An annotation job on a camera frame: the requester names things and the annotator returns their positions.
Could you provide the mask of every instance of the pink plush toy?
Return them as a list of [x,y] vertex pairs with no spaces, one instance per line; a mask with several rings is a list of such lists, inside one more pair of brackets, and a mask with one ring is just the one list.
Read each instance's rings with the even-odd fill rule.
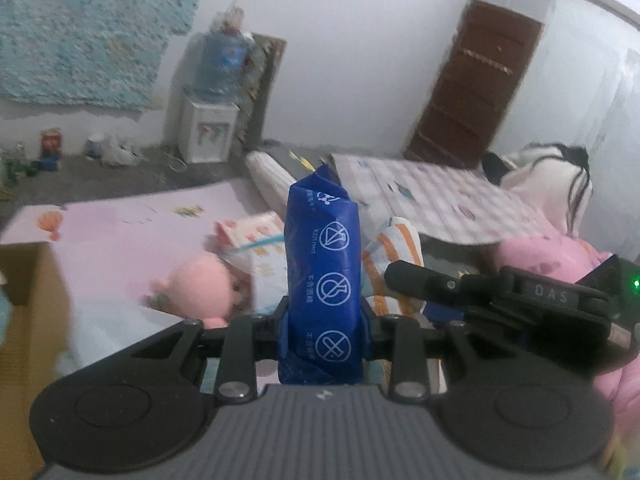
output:
[[234,279],[215,254],[200,256],[176,267],[166,280],[153,280],[151,289],[170,301],[165,310],[201,319],[205,328],[226,326],[225,318],[236,302]]

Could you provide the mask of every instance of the cardboard box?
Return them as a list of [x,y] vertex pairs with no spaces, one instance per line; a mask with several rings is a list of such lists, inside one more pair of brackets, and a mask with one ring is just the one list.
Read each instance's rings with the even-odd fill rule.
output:
[[70,300],[49,244],[0,246],[0,271],[15,307],[0,346],[0,480],[30,480],[44,462],[31,438],[29,410],[56,379]]

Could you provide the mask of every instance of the yellow object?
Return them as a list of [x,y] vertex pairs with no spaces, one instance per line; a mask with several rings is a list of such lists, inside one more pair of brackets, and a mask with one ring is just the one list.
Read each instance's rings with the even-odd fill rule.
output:
[[607,449],[602,455],[602,463],[606,464],[607,475],[611,480],[622,480],[627,464],[626,449],[622,445],[620,432],[616,429]]
[[289,152],[289,156],[295,160],[297,160],[300,164],[302,164],[305,168],[307,168],[309,171],[315,171],[316,168],[314,168],[314,166],[311,164],[311,162],[309,162],[308,160],[306,160],[305,157],[303,156],[297,156],[295,153],[293,152]]
[[188,207],[177,207],[174,209],[174,213],[184,216],[185,218],[200,218],[200,213],[204,211],[199,205],[192,205]]

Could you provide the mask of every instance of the white pillow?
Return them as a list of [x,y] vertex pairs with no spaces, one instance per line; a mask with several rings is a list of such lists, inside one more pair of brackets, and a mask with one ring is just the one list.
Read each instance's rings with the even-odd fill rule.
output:
[[289,186],[295,179],[276,160],[265,152],[251,152],[246,156],[246,165],[255,187],[269,208],[281,218],[287,211]]

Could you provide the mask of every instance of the water bottle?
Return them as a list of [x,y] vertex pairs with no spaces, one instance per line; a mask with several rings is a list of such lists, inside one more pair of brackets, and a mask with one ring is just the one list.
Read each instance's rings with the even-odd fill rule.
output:
[[235,102],[247,49],[247,40],[242,36],[222,32],[207,34],[191,94],[206,103]]

